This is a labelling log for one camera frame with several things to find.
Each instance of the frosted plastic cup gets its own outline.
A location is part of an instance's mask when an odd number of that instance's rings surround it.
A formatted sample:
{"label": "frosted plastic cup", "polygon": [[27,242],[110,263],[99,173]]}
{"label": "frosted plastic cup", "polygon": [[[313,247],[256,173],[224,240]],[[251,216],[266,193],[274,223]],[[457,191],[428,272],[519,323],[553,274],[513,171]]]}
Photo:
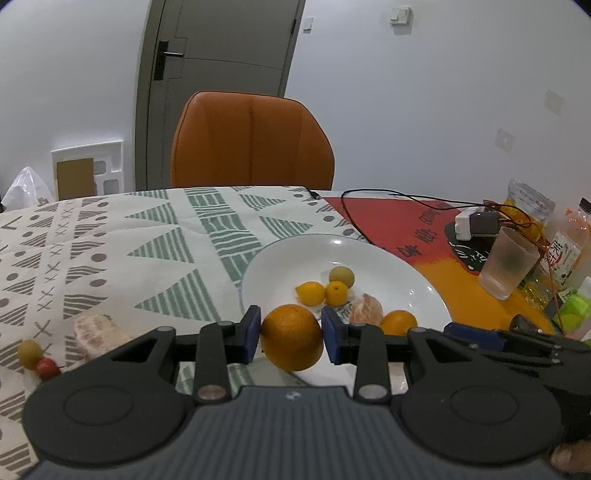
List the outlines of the frosted plastic cup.
{"label": "frosted plastic cup", "polygon": [[506,300],[540,258],[538,248],[518,231],[501,228],[478,280],[488,293]]}

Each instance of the white plate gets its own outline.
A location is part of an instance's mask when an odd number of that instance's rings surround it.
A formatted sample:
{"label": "white plate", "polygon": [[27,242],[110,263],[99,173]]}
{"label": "white plate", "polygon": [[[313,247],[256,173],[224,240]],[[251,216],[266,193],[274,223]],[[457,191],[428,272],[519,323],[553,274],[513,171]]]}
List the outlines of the white plate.
{"label": "white plate", "polygon": [[[405,261],[366,242],[319,233],[279,240],[263,248],[252,259],[242,279],[242,308],[259,305],[264,318],[272,309],[298,303],[295,287],[306,281],[328,283],[337,265],[355,273],[349,300],[362,293],[377,298],[384,314],[398,309],[411,312],[420,326],[443,330],[452,321],[439,293]],[[309,308],[319,317],[322,306]],[[312,385],[345,385],[353,390],[354,365],[333,365],[326,349],[311,368],[296,375]],[[406,390],[400,364],[390,364],[392,392]]]}

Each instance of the white wall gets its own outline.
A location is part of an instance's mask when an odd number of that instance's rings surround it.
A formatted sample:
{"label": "white wall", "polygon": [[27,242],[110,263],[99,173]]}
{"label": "white wall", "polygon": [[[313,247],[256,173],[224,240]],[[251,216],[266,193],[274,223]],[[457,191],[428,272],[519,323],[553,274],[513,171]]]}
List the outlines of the white wall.
{"label": "white wall", "polygon": [[0,193],[51,150],[124,140],[133,187],[135,83],[149,0],[13,0],[0,11]]}
{"label": "white wall", "polygon": [[591,20],[571,0],[306,0],[306,17],[286,96],[328,135],[335,188],[504,200],[514,176],[557,210],[591,196]]}

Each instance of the finger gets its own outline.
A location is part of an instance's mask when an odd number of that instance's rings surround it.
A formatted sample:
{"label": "finger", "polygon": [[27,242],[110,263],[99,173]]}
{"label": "finger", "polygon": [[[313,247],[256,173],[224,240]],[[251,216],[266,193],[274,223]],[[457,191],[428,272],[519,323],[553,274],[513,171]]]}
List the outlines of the finger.
{"label": "finger", "polygon": [[562,472],[591,473],[591,442],[561,445],[554,451],[550,460],[552,465]]}

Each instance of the red fruit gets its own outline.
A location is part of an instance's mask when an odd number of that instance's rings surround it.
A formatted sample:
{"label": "red fruit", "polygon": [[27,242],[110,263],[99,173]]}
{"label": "red fruit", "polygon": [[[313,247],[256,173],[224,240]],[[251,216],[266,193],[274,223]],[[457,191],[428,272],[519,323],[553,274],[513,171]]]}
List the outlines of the red fruit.
{"label": "red fruit", "polygon": [[37,372],[37,375],[39,375],[39,378],[41,378],[41,381],[43,382],[61,375],[60,367],[57,366],[57,363],[51,358],[46,357],[43,357],[37,362],[35,372]]}

